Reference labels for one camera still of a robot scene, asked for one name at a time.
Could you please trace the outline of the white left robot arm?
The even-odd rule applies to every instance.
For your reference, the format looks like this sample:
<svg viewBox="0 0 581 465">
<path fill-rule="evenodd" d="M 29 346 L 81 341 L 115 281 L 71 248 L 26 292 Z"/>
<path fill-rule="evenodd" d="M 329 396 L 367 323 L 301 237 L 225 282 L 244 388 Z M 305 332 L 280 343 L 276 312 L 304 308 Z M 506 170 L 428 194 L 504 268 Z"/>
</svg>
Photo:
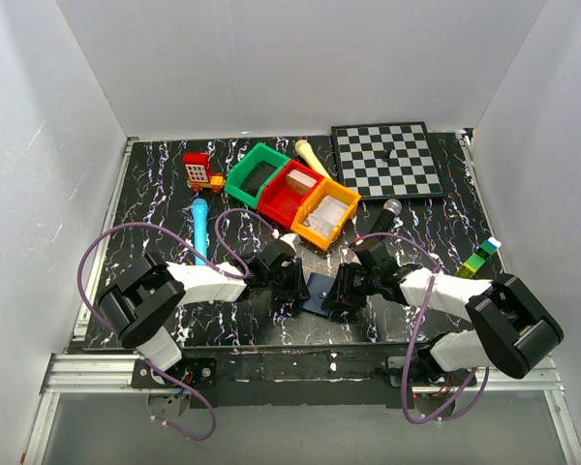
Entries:
<svg viewBox="0 0 581 465">
<path fill-rule="evenodd" d="M 263 250 L 244 256 L 245 279 L 238 279 L 238 262 L 221 263 L 221 272 L 208 265 L 170 263 L 157 253 L 145 254 L 98 292 L 94 308 L 109 323 L 122 348 L 137 350 L 166 372 L 182 353 L 165 329 L 165 322 L 181 305 L 236 302 L 263 290 L 278 301 L 310 297 L 301 260 L 295 248 L 276 239 Z"/>
</svg>

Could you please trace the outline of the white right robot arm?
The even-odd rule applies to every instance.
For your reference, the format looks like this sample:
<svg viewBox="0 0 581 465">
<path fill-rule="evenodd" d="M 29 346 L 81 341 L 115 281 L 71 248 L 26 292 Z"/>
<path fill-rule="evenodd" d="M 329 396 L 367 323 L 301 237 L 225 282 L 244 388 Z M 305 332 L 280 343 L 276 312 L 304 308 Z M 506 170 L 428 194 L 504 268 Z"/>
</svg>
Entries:
<svg viewBox="0 0 581 465">
<path fill-rule="evenodd" d="M 355 312 L 369 296 L 380 295 L 472 325 L 412 350 L 392 375 L 431 384 L 459 370 L 486 366 L 522 379 L 564 341 L 561 326 L 519 277 L 503 273 L 494 280 L 469 279 L 416 263 L 400 264 L 389 254 L 384 237 L 376 232 L 355 241 L 355 262 L 339 266 L 324 299 L 330 316 Z"/>
</svg>

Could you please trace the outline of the navy blue card holder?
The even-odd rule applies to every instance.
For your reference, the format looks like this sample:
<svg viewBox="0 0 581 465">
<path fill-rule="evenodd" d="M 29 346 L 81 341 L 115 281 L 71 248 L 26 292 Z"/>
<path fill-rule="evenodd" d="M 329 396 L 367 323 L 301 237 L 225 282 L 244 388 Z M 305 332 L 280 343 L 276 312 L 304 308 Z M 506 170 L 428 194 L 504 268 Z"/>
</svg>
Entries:
<svg viewBox="0 0 581 465">
<path fill-rule="evenodd" d="M 316 315 L 322 318 L 330 316 L 330 310 L 324 307 L 324 302 L 334 283 L 330 276 L 313 272 L 307 282 L 309 297 L 299 303 L 302 312 Z"/>
</svg>

